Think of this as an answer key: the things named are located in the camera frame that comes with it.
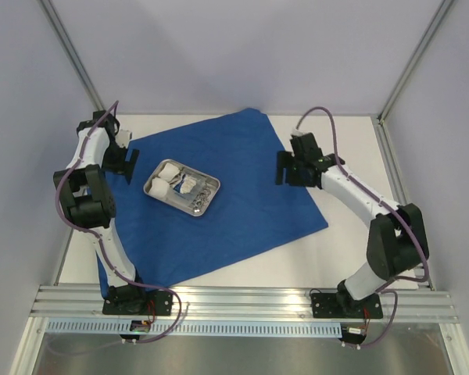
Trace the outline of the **aluminium mounting rail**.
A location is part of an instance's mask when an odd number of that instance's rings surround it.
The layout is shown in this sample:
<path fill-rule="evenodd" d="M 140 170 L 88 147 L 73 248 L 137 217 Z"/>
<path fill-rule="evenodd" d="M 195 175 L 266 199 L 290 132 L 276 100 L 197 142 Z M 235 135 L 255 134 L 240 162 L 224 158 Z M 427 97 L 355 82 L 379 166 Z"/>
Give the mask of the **aluminium mounting rail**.
<path fill-rule="evenodd" d="M 303 288 L 185 287 L 174 289 L 190 320 L 311 321 L 309 292 Z M 450 294 L 430 289 L 400 290 L 397 323 L 458 323 Z M 95 284 L 41 286 L 31 317 L 104 317 Z"/>

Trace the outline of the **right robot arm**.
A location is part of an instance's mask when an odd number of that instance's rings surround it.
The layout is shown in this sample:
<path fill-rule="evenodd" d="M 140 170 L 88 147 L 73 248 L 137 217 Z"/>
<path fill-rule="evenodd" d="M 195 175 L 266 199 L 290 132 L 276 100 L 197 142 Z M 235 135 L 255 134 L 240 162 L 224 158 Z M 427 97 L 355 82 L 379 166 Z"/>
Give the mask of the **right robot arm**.
<path fill-rule="evenodd" d="M 429 251 L 421 210 L 386 200 L 363 184 L 334 154 L 325 155 L 311 133 L 292 132 L 290 152 L 277 153 L 276 184 L 318 188 L 337 198 L 368 229 L 365 263 L 337 286 L 336 305 L 355 316 L 365 300 L 415 266 L 428 265 Z"/>

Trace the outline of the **stainless steel instrument tray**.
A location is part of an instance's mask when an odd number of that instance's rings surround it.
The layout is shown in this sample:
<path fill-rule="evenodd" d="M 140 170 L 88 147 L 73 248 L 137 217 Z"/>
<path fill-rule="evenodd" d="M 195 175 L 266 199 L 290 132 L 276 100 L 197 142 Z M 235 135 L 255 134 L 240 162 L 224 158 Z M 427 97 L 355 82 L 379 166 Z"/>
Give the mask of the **stainless steel instrument tray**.
<path fill-rule="evenodd" d="M 146 195 L 200 217 L 220 190 L 220 181 L 172 159 L 163 160 L 145 182 Z"/>

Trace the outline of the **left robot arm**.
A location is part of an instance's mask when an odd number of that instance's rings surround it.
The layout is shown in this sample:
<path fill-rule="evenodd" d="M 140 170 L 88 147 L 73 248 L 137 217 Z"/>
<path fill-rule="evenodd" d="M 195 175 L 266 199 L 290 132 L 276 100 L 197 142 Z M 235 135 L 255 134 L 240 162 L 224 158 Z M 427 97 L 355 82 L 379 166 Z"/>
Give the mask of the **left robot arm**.
<path fill-rule="evenodd" d="M 116 230 L 116 199 L 107 173 L 131 182 L 139 151 L 129 151 L 131 133 L 119 135 L 116 108 L 95 111 L 77 127 L 78 144 L 65 170 L 54 172 L 58 214 L 84 234 L 95 250 L 105 315 L 137 315 L 148 304 L 148 294 L 136 285 L 138 271 L 129 260 Z"/>

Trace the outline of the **blue surgical drape cloth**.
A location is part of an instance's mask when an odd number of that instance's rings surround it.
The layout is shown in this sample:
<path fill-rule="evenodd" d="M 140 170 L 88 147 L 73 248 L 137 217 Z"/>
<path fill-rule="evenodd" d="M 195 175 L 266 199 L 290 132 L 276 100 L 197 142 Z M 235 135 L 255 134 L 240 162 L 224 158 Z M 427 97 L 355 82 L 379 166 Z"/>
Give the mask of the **blue surgical drape cloth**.
<path fill-rule="evenodd" d="M 146 284 L 169 287 L 327 227 L 305 188 L 275 184 L 283 144 L 257 109 L 143 137 L 130 147 L 139 151 L 131 181 L 112 173 L 106 179 L 116 199 L 117 233 Z M 144 193 L 166 159 L 220 181 L 202 216 Z"/>

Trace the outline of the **white gauze pad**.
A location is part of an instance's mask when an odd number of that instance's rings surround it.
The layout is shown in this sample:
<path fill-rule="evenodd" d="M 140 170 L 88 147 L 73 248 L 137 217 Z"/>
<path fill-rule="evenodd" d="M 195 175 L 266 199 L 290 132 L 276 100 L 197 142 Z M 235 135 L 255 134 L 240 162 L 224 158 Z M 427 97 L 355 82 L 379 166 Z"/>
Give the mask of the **white gauze pad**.
<path fill-rule="evenodd" d="M 156 199 L 164 199 L 169 189 L 169 183 L 160 179 L 159 177 L 155 177 L 150 182 L 148 194 Z"/>
<path fill-rule="evenodd" d="M 167 162 L 158 174 L 158 177 L 167 183 L 170 183 L 179 173 L 180 168 L 175 164 Z"/>

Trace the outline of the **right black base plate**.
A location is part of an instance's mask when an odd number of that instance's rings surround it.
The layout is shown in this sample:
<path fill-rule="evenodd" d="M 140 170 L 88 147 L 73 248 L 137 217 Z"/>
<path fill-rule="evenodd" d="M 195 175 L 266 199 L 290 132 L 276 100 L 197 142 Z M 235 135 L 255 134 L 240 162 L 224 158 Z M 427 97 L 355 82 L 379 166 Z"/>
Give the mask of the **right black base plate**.
<path fill-rule="evenodd" d="M 310 291 L 313 318 L 315 319 L 373 319 L 379 320 L 384 314 L 380 298 L 373 294 L 360 301 L 338 292 Z"/>

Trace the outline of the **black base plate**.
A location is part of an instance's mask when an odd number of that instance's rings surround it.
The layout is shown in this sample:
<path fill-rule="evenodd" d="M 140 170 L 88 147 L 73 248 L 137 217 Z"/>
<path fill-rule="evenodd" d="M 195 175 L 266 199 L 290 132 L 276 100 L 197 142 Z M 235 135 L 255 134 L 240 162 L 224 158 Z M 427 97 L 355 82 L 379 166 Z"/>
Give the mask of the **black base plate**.
<path fill-rule="evenodd" d="M 315 319 L 373 319 L 379 320 L 384 314 L 380 298 L 373 294 L 360 301 L 338 292 L 310 291 L 313 318 Z"/>
<path fill-rule="evenodd" d="M 105 298 L 102 314 L 107 316 L 170 316 L 173 295 L 167 291 L 111 290 Z"/>

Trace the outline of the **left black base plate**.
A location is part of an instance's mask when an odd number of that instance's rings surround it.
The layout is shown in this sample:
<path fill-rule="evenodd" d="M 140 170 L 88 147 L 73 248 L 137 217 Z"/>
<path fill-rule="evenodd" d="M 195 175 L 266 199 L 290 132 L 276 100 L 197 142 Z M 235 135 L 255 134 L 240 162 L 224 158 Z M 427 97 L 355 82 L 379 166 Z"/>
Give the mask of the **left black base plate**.
<path fill-rule="evenodd" d="M 170 316 L 173 295 L 167 291 L 111 290 L 105 298 L 102 314 L 107 316 Z"/>

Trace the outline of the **clear packet with gloves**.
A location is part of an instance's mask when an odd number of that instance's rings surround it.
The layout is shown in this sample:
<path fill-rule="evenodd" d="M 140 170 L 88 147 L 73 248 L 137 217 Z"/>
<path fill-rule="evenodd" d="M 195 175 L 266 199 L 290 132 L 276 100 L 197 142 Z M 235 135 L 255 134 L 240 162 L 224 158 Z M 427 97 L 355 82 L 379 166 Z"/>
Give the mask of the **clear packet with gloves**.
<path fill-rule="evenodd" d="M 192 202 L 203 189 L 205 180 L 198 174 L 179 173 L 171 182 L 170 188 L 175 198 Z"/>

